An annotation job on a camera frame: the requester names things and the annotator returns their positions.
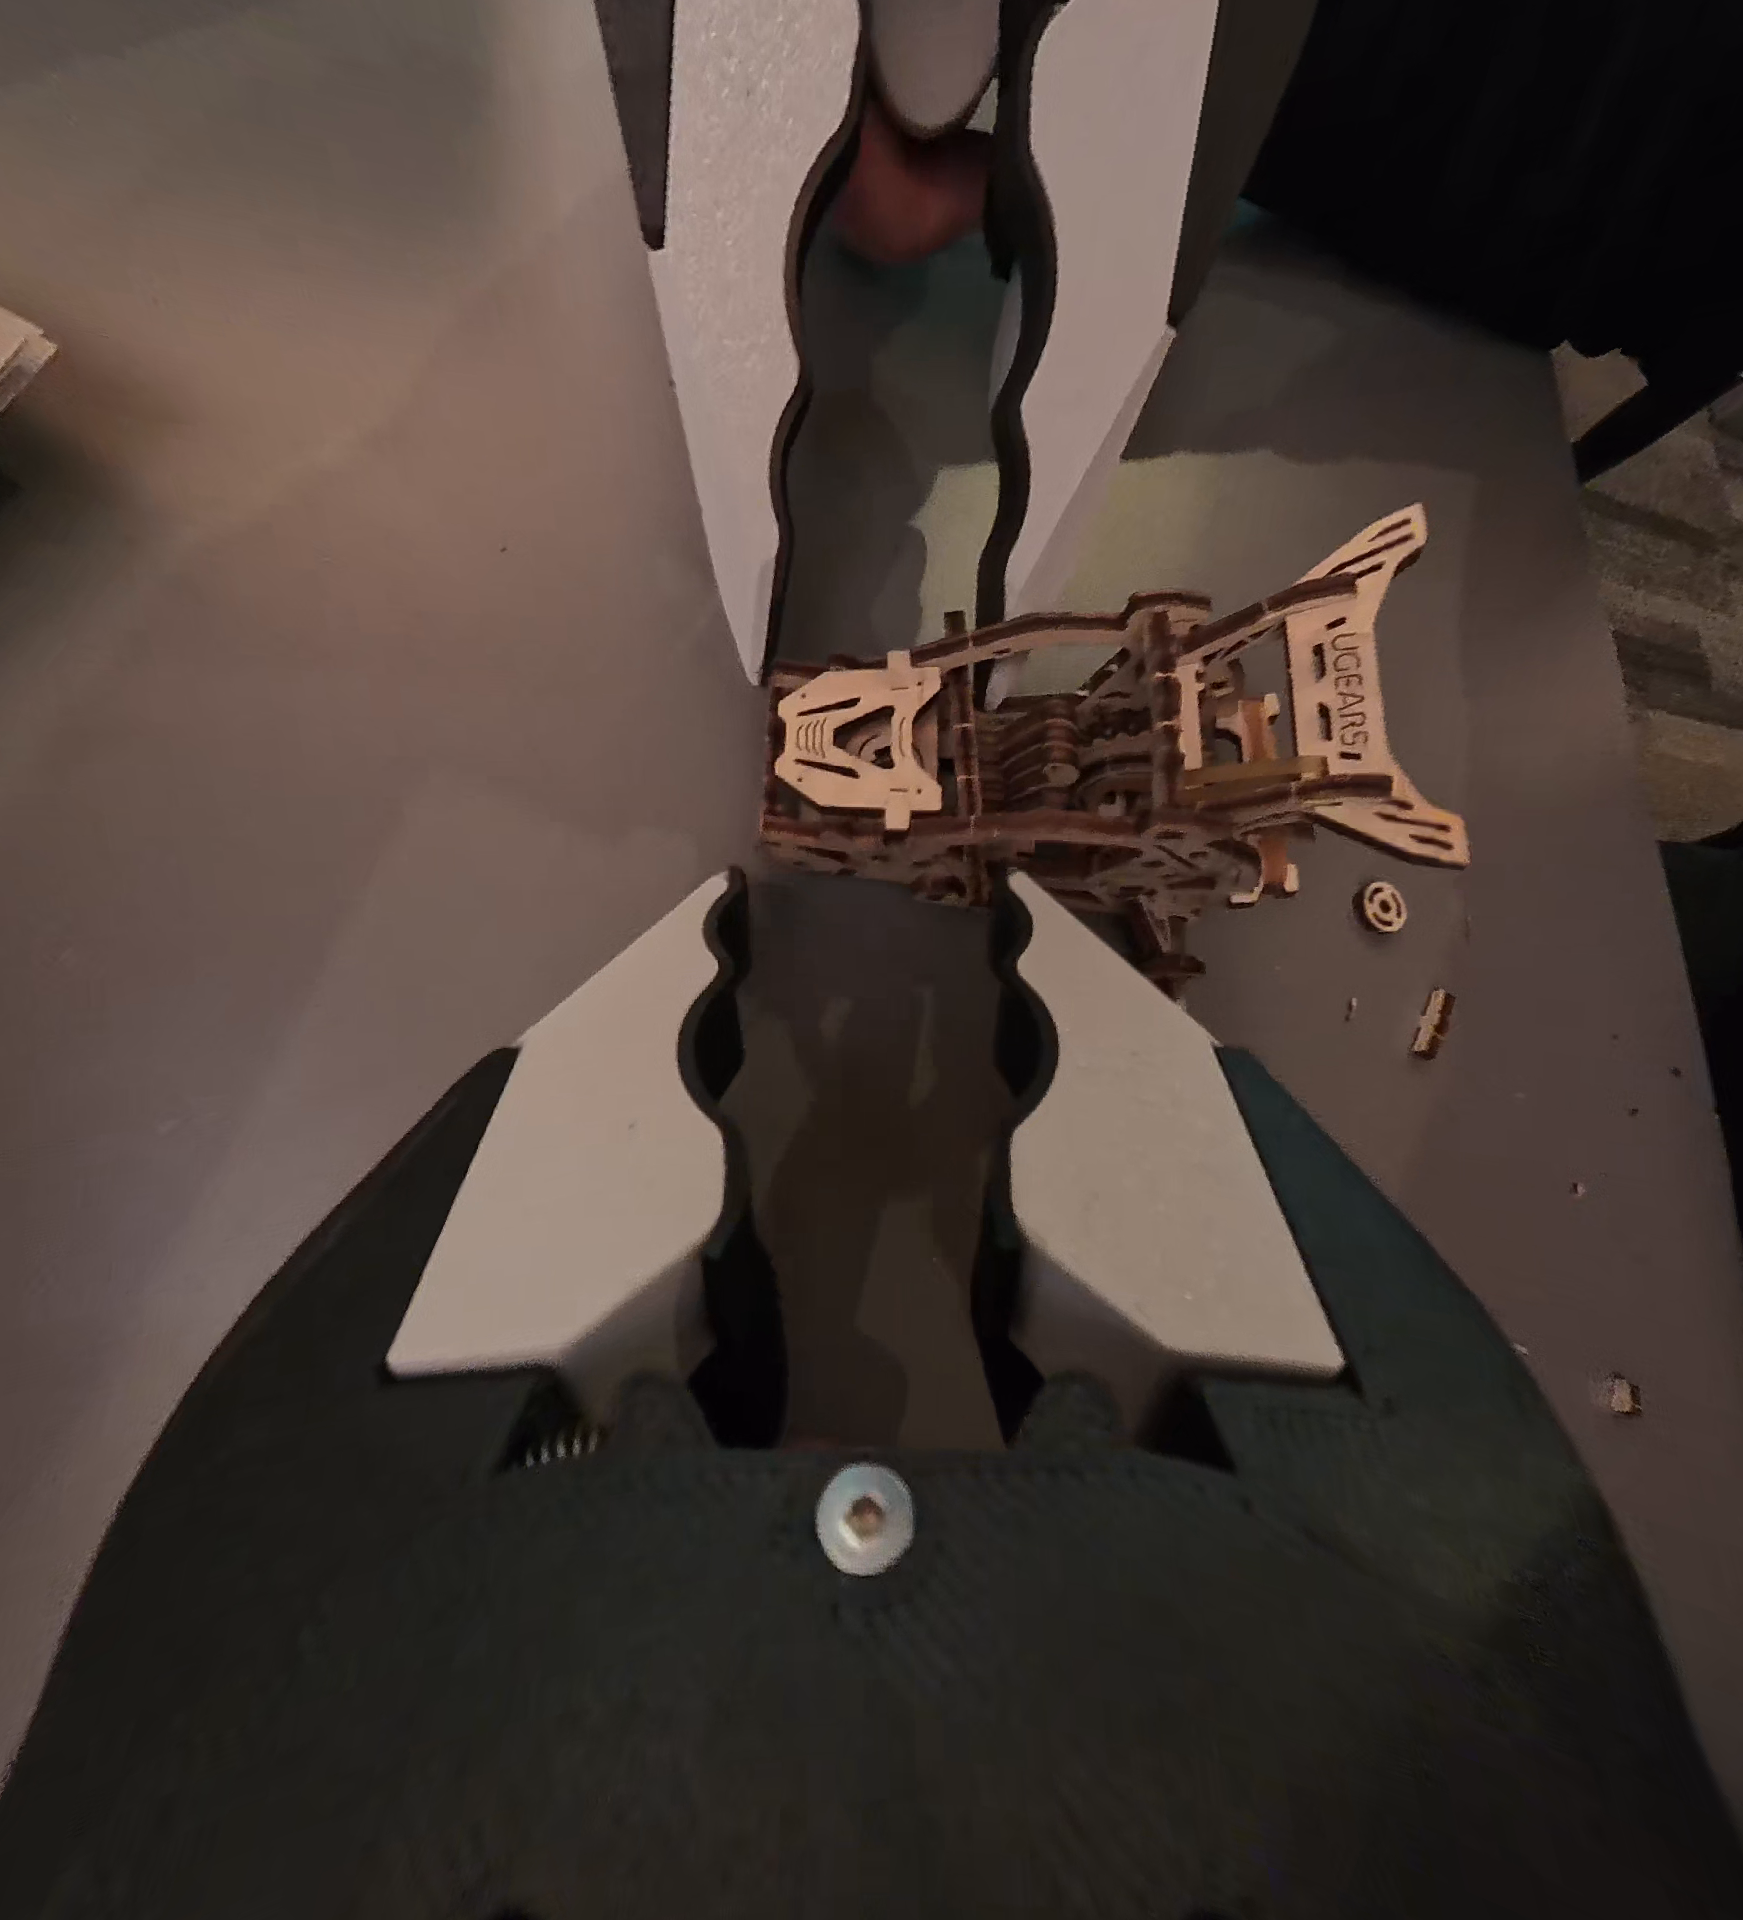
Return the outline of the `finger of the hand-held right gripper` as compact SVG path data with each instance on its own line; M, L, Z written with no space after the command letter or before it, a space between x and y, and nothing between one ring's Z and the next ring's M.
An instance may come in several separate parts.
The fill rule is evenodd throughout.
M1173 341L1216 2L1002 2L978 623L1054 606Z
M777 641L787 446L808 402L800 244L859 108L858 2L675 2L651 285L747 682Z

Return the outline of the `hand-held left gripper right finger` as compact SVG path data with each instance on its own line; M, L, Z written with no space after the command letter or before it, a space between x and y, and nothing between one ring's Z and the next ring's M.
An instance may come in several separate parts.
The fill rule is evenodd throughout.
M1199 1381L1343 1381L1219 1044L1021 872L987 954L1006 1108L970 1318L1005 1441L1062 1378L1131 1438Z

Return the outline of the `wooden mechanical model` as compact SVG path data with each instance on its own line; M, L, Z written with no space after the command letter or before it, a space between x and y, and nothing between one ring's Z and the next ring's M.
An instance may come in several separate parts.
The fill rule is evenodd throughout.
M1380 686L1377 617L1425 544L1411 504L1240 611L1187 589L974 630L950 611L907 651L773 668L760 847L950 907L1025 874L1122 927L1165 993L1202 973L1197 917L1289 898L1318 828L1463 872L1466 821L1404 773Z

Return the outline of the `person's right hand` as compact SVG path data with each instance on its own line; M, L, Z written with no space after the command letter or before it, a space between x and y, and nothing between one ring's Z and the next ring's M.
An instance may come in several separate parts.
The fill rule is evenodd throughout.
M841 247L875 266L906 266L978 232L991 159L991 133L950 131L926 141L868 109L835 197Z

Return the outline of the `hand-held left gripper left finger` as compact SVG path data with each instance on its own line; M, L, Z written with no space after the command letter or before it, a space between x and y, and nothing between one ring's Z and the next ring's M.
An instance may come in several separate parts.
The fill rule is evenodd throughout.
M588 1422L680 1381L728 1448L783 1437L783 1310L747 1149L747 874L728 867L513 1050L384 1365L549 1375Z

